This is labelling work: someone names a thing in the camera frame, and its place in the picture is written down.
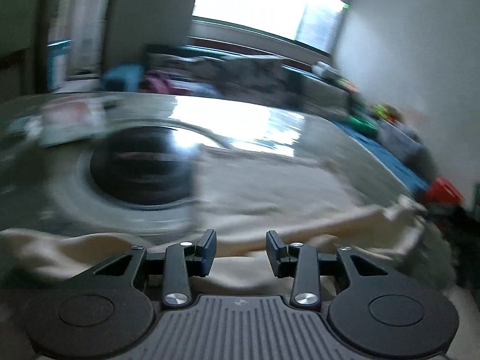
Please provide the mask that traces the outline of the cream fleece garment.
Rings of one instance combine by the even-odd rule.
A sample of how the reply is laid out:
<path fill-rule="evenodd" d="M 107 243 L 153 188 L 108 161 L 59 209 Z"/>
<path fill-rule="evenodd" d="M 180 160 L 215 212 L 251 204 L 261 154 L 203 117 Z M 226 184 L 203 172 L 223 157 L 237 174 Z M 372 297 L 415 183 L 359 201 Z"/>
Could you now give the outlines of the cream fleece garment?
<path fill-rule="evenodd" d="M 399 196 L 389 207 L 363 205 L 335 163 L 257 152 L 203 149 L 194 167 L 198 227 L 186 239 L 216 231 L 216 258 L 208 277 L 193 285 L 203 293 L 270 295 L 290 290 L 276 279 L 265 251 L 274 230 L 331 254 L 346 245 L 399 266 L 425 228 L 417 205 Z"/>

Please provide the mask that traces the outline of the red plastic stool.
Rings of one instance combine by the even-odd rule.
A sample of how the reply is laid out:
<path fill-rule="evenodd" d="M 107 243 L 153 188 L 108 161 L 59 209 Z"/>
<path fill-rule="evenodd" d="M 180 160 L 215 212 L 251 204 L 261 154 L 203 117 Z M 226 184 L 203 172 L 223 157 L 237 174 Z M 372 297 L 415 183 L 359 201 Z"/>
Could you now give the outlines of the red plastic stool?
<path fill-rule="evenodd" d="M 438 177 L 426 189 L 423 201 L 426 204 L 439 203 L 455 206 L 463 202 L 463 197 L 449 180 Z"/>

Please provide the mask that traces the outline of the black round induction cooktop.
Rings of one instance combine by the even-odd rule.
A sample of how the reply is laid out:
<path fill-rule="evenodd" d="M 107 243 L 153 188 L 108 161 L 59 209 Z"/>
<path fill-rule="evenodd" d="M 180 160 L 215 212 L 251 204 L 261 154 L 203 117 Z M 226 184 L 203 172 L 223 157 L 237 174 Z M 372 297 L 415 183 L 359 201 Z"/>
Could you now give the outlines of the black round induction cooktop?
<path fill-rule="evenodd" d="M 111 133 L 89 161 L 90 178 L 103 194 L 144 210 L 193 196 L 196 143 L 180 143 L 172 127 L 139 126 Z"/>

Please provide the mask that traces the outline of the green bowl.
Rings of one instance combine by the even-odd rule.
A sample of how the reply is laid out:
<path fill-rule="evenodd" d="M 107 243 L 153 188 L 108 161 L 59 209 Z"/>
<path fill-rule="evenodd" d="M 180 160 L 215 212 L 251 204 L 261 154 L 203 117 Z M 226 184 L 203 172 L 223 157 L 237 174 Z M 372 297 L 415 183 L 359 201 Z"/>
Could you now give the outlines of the green bowl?
<path fill-rule="evenodd" d="M 350 127 L 358 133 L 362 133 L 364 135 L 377 134 L 377 126 L 363 117 L 350 115 L 348 118 L 348 123 Z"/>

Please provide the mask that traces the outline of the white tissue pack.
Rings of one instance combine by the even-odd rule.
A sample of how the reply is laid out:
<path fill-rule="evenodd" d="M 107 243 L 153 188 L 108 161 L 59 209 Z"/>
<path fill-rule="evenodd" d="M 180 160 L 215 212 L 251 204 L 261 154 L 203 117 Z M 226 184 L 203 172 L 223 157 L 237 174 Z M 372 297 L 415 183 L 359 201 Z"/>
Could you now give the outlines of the white tissue pack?
<path fill-rule="evenodd" d="M 48 102 L 41 108 L 40 116 L 43 147 L 96 137 L 107 126 L 103 104 L 92 98 Z"/>

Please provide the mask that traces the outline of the colourful plush toys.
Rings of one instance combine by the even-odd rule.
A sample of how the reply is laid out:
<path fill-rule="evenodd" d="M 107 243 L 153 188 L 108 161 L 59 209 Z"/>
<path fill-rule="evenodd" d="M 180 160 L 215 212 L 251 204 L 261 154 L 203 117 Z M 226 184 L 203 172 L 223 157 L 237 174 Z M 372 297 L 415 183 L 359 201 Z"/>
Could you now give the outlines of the colourful plush toys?
<path fill-rule="evenodd" d="M 392 124 L 402 121 L 402 115 L 393 106 L 388 104 L 374 105 L 373 114 L 376 118 Z"/>

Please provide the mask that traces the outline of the grey plain pillow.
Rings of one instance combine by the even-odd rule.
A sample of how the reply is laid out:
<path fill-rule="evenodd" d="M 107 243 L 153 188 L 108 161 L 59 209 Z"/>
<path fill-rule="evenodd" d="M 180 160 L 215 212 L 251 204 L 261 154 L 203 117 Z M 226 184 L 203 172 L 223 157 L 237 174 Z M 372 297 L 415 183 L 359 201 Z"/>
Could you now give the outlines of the grey plain pillow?
<path fill-rule="evenodd" d="M 303 113 L 330 120 L 349 116 L 349 93 L 317 78 L 306 76 L 302 83 L 300 109 Z"/>

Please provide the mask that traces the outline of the pink cloth on sofa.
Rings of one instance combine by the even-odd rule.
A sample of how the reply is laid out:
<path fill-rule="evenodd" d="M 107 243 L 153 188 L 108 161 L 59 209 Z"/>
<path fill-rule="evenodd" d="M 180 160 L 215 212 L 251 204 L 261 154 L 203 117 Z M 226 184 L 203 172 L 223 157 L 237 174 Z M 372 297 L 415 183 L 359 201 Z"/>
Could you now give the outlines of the pink cloth on sofa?
<path fill-rule="evenodd" d="M 167 74 L 160 71 L 147 72 L 138 85 L 142 93 L 169 94 L 169 95 L 191 95 L 188 88 L 174 86 L 173 81 Z"/>

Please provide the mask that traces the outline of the panda plush toy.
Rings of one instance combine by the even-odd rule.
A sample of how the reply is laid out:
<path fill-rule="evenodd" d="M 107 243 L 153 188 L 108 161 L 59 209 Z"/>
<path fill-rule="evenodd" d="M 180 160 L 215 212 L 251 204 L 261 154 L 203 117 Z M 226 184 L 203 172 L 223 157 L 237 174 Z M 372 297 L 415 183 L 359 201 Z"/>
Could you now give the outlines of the panda plush toy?
<path fill-rule="evenodd" d="M 312 65 L 312 73 L 322 80 L 337 80 L 340 77 L 337 69 L 321 61 Z"/>

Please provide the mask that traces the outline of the blue sofa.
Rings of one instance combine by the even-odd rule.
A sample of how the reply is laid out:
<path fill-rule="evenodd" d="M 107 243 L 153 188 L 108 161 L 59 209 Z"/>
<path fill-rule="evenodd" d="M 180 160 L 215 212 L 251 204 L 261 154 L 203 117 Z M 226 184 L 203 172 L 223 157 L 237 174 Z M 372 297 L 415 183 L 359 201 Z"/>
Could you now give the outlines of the blue sofa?
<path fill-rule="evenodd" d="M 140 62 L 121 63 L 103 72 L 100 87 L 111 92 L 189 94 L 299 111 L 334 122 L 369 150 L 413 193 L 428 183 L 388 149 L 377 133 L 355 126 L 367 119 L 350 90 L 265 52 L 236 52 L 234 46 L 147 45 Z"/>

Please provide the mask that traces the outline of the butterfly pillow left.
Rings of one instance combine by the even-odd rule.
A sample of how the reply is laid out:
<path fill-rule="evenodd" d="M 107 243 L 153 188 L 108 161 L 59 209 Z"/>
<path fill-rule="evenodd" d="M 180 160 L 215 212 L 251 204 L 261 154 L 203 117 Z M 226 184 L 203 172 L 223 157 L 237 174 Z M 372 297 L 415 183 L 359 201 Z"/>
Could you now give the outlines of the butterfly pillow left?
<path fill-rule="evenodd" d="M 171 80 L 207 82 L 216 75 L 216 68 L 202 57 L 181 57 L 154 54 L 148 57 L 145 72 Z"/>

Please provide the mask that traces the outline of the butterfly pillow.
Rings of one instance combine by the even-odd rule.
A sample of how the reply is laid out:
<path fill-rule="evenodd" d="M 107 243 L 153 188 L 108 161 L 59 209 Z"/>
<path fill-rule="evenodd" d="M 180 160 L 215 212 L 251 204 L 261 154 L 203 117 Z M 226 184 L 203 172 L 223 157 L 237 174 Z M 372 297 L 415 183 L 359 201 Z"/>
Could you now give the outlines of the butterfly pillow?
<path fill-rule="evenodd" d="M 202 57 L 181 57 L 154 54 L 148 57 L 145 72 L 171 80 L 207 82 L 216 75 L 216 68 Z"/>
<path fill-rule="evenodd" d="M 272 94 L 287 87 L 284 60 L 272 55 L 248 55 L 223 58 L 215 83 L 222 89 L 253 89 Z"/>

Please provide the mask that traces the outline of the butterfly pillow right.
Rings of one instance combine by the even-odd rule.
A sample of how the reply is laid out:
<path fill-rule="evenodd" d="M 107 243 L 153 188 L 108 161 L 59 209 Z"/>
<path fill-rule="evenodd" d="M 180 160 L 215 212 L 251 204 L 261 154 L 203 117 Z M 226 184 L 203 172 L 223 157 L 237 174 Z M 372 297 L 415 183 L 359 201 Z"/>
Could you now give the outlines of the butterfly pillow right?
<path fill-rule="evenodd" d="M 272 94 L 287 87 L 284 60 L 272 55 L 248 55 L 223 58 L 215 83 L 222 89 L 253 89 Z"/>

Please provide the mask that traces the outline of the blue cabinet in doorway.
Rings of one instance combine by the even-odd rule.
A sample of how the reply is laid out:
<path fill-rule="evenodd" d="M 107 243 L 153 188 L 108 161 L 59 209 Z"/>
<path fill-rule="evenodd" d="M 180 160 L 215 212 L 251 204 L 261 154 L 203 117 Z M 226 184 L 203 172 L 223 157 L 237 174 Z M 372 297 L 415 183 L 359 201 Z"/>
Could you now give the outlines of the blue cabinet in doorway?
<path fill-rule="evenodd" d="M 61 88 L 67 79 L 71 39 L 53 41 L 47 45 L 47 86 L 49 92 Z"/>

